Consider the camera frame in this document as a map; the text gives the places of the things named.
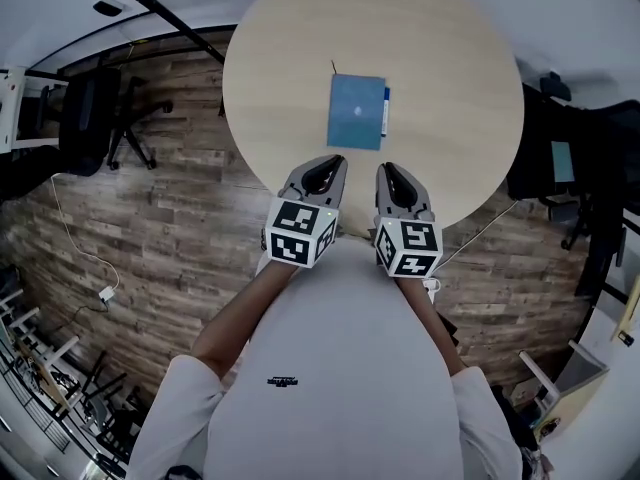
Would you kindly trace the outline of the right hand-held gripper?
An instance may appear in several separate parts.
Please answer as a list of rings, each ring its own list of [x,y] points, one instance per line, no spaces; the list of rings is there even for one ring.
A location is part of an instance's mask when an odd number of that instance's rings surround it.
[[[443,255],[442,230],[428,191],[408,170],[383,163],[376,172],[373,246],[377,261],[393,278],[428,278]]]

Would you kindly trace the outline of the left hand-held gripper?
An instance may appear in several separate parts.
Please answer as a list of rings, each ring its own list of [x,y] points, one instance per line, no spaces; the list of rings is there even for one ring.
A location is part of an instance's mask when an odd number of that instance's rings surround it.
[[[294,168],[272,199],[264,227],[272,261],[312,268],[334,242],[348,162],[341,155],[316,157]],[[293,200],[320,200],[322,206]]]

